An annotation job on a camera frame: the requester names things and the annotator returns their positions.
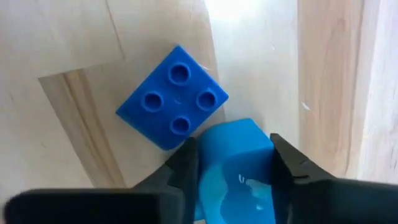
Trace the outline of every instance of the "light blue block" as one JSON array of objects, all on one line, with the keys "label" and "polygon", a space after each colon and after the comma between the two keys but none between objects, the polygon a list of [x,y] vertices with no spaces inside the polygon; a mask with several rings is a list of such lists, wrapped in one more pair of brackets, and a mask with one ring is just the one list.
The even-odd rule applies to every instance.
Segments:
[{"label": "light blue block", "polygon": [[275,223],[271,186],[272,141],[251,119],[219,124],[198,139],[196,218],[207,224]]}]

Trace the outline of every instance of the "light wood panel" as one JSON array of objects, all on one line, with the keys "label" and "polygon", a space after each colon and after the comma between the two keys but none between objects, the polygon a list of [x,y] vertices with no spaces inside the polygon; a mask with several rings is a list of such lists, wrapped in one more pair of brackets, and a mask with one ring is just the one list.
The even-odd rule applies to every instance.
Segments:
[{"label": "light wood panel", "polygon": [[298,5],[300,147],[335,175],[398,183],[398,2]]},{"label": "light wood panel", "polygon": [[126,187],[83,70],[39,79],[95,187]]},{"label": "light wood panel", "polygon": [[122,57],[105,1],[0,2],[0,203],[92,187],[37,77]]},{"label": "light wood panel", "polygon": [[398,184],[398,2],[379,3],[358,177]]},{"label": "light wood panel", "polygon": [[300,148],[340,177],[360,152],[351,128],[363,113],[353,114],[362,18],[363,1],[298,1]]},{"label": "light wood panel", "polygon": [[299,144],[296,0],[208,0],[227,120]]},{"label": "light wood panel", "polygon": [[[116,173],[102,173],[106,167],[102,168],[101,161],[109,160],[113,154],[123,180],[128,187],[132,187],[155,171],[172,152],[160,150],[127,125],[115,115],[116,109],[176,44],[181,44],[215,80],[218,76],[208,14],[202,1],[110,0],[109,8],[126,60],[56,75],[56,78],[45,77],[41,81],[91,178],[100,183],[107,178],[109,183],[117,176]],[[62,79],[67,82],[69,90],[56,87],[63,86],[65,89]],[[76,89],[80,92],[76,97],[65,94],[70,91],[73,95]],[[82,114],[82,106],[89,113]],[[77,119],[70,114],[76,112],[79,113]],[[92,123],[92,129],[81,125],[91,121],[93,115],[98,119]],[[195,134],[223,121],[224,113],[220,109]],[[98,134],[101,133],[98,129],[103,129],[104,135]],[[109,143],[110,154],[99,152],[101,142]],[[91,153],[92,149],[99,154]]]},{"label": "light wood panel", "polygon": [[41,187],[91,187],[39,82],[0,79],[0,203]]},{"label": "light wood panel", "polygon": [[105,0],[0,3],[0,68],[37,76],[119,60]]}]

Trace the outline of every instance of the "blue duplo brick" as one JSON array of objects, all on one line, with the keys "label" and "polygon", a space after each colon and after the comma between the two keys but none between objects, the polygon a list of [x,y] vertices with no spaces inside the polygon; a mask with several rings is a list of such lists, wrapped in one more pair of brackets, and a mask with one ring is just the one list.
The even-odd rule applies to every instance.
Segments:
[{"label": "blue duplo brick", "polygon": [[207,224],[274,224],[274,143],[252,119],[218,124],[198,138],[195,218]]},{"label": "blue duplo brick", "polygon": [[228,94],[176,46],[116,114],[169,150],[188,138],[227,99]]}]

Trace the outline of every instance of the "wooden table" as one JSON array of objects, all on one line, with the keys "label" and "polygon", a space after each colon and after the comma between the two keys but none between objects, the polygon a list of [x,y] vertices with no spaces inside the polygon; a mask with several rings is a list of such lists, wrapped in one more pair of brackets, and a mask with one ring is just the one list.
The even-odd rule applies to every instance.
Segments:
[{"label": "wooden table", "polygon": [[394,0],[3,0],[0,203],[132,187],[172,152],[116,108],[176,44],[251,117],[335,175],[398,182]]}]

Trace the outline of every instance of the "blue lego brick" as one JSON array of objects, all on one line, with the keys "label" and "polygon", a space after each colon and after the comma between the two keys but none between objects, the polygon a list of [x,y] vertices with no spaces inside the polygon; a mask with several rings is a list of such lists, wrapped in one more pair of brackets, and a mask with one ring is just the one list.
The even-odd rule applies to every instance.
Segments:
[{"label": "blue lego brick", "polygon": [[198,138],[198,152],[196,219],[275,223],[270,185],[274,144],[252,119],[207,129]]},{"label": "blue lego brick", "polygon": [[176,46],[116,114],[169,150],[188,138],[227,99],[228,94]]}]

